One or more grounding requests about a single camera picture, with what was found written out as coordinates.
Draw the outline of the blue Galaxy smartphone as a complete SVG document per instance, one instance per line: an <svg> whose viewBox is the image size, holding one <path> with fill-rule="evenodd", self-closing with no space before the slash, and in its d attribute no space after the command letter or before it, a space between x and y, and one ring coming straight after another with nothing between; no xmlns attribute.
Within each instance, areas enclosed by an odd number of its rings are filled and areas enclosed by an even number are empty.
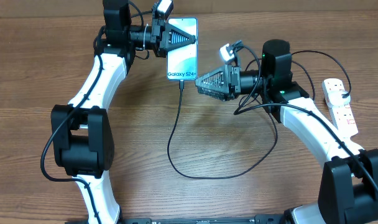
<svg viewBox="0 0 378 224"><path fill-rule="evenodd" d="M195 17L171 18L168 23L196 37L189 44L167 54L167 78L169 80L195 80L198 65L198 20Z"/></svg>

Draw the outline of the white power strip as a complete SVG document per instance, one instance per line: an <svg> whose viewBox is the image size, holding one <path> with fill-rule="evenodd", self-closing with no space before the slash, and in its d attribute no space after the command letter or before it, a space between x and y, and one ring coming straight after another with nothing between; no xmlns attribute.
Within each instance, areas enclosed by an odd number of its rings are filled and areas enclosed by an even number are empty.
<svg viewBox="0 0 378 224"><path fill-rule="evenodd" d="M344 84L340 79L328 78L321 84L324 96L329 91L345 91ZM354 119L350 104L329 108L332 124L346 138L351 138L358 133L357 125Z"/></svg>

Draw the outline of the white charger adapter plug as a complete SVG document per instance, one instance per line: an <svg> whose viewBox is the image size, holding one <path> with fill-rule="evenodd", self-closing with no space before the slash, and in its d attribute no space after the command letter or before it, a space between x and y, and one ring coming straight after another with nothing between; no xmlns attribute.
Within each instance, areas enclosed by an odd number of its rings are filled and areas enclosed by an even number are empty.
<svg viewBox="0 0 378 224"><path fill-rule="evenodd" d="M346 91L329 91L325 95L325 100L329 108L334 108L348 105L351 97L347 95Z"/></svg>

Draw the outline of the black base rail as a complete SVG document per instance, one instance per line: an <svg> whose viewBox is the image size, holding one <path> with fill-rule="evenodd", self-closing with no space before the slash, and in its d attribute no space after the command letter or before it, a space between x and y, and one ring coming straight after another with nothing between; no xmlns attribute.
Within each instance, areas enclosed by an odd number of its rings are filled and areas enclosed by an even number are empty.
<svg viewBox="0 0 378 224"><path fill-rule="evenodd" d="M292 224L292 221L281 214L261 214L254 217L241 218L118 218L117 224Z"/></svg>

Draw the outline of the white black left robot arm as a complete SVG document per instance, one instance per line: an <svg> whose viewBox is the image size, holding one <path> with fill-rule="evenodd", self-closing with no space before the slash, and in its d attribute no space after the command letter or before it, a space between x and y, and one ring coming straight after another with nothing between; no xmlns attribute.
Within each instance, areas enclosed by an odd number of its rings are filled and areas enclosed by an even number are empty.
<svg viewBox="0 0 378 224"><path fill-rule="evenodd" d="M122 223L109 171L114 141L108 109L138 52L167 59L167 78L183 83L197 77L198 21L172 18L172 1L157 1L150 24L132 23L131 1L103 2L105 24L94 39L94 64L80 91L50 114L52 135L46 144L55 163L75 182L88 211L88 223Z"/></svg>

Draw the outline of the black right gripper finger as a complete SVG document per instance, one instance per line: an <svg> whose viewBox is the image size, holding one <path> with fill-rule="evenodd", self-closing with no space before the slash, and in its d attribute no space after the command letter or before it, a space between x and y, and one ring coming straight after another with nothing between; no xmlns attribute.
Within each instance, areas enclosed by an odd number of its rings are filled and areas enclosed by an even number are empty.
<svg viewBox="0 0 378 224"><path fill-rule="evenodd" d="M205 88L205 87L197 87L198 93L200 95L210 96L217 100L221 101L229 101L232 100L232 95L229 93L227 88Z"/></svg>
<svg viewBox="0 0 378 224"><path fill-rule="evenodd" d="M227 67L224 65L212 70L195 80L195 86L206 89L224 89L228 87Z"/></svg>

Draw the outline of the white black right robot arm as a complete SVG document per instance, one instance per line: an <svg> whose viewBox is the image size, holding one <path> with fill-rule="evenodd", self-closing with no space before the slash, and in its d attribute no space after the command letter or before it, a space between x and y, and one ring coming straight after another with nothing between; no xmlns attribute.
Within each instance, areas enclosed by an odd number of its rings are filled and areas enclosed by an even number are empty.
<svg viewBox="0 0 378 224"><path fill-rule="evenodd" d="M243 71L241 42L225 45L224 65L196 79L198 92L229 101L261 97L261 106L291 130L320 163L323 173L315 203L286 210L274 223L369 223L378 220L378 149L365 150L330 123L309 94L293 81L287 41L268 40L257 70Z"/></svg>

